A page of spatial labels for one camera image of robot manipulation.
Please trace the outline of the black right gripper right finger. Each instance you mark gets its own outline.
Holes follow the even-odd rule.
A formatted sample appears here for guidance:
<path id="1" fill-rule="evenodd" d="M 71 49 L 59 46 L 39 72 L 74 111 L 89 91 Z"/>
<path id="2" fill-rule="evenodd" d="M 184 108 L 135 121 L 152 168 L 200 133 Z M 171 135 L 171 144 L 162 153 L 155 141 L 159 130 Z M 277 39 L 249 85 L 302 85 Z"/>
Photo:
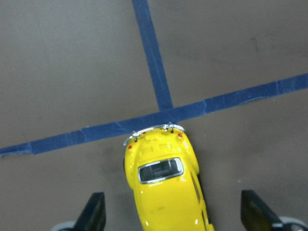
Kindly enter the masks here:
<path id="1" fill-rule="evenodd" d="M 241 191 L 241 222 L 247 231 L 282 231 L 283 223 L 253 191 Z"/>

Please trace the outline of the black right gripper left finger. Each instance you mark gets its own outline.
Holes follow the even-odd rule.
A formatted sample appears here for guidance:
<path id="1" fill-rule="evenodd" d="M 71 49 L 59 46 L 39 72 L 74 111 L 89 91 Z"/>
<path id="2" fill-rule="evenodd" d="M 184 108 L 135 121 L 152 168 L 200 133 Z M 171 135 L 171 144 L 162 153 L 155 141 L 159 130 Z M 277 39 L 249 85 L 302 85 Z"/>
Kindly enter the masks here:
<path id="1" fill-rule="evenodd" d="M 93 193 L 78 217 L 74 231 L 103 231 L 106 225 L 104 192 Z"/>

